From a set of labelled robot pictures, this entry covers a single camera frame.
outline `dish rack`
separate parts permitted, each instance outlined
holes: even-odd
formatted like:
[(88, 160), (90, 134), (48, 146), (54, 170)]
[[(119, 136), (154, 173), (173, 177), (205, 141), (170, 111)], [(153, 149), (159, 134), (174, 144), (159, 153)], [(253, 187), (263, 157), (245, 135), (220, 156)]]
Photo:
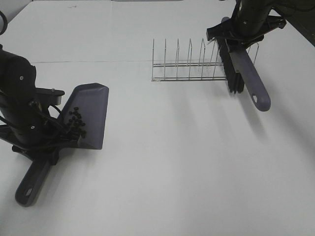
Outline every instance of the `dish rack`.
[[(163, 52), (158, 55), (160, 60), (155, 57), (155, 40), (153, 39), (152, 48), (152, 81), (154, 82), (175, 82), (175, 81), (225, 81), (226, 76), (223, 70), (223, 63), (221, 61), (219, 51), (220, 48), (215, 39), (205, 43), (201, 40), (200, 50), (193, 51), (192, 40), (189, 39), (188, 52), (184, 54), (180, 51), (180, 41), (177, 39), (176, 51), (167, 51), (167, 41), (163, 43)], [(255, 43), (248, 48), (253, 63), (255, 64), (259, 44)], [(193, 59), (192, 55), (197, 56), (198, 59)]]

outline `cable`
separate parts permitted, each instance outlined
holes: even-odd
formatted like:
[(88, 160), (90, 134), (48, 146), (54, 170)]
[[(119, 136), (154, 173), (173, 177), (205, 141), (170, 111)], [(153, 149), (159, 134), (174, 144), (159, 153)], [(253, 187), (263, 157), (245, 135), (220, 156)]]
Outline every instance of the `cable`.
[(3, 20), (3, 27), (2, 30), (0, 31), (0, 35), (2, 35), (6, 31), (6, 28), (8, 28), (8, 20), (6, 16), (2, 13), (2, 11), (0, 11), (0, 16), (2, 17)]
[(62, 114), (62, 112), (61, 112), (61, 110), (57, 107), (57, 106), (55, 106), (55, 105), (51, 105), (53, 108), (55, 108), (55, 110), (60, 114), (60, 117), (62, 118), (62, 120), (63, 120), (63, 114)]

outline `white table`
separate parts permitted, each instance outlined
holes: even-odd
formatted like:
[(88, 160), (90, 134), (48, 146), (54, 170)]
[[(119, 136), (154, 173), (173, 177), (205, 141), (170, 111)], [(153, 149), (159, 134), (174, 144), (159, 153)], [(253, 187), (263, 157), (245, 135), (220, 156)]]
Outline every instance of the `white table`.
[(78, 84), (107, 85), (105, 139), (62, 151), (29, 208), (14, 193), (30, 161), (1, 142), (0, 235), (313, 235), (315, 48), (298, 31), (260, 44), (269, 112), (225, 82), (151, 82), (153, 38), (199, 40), (233, 5), (29, 4), (0, 43), (36, 66), (38, 87), (65, 90), (63, 104)]

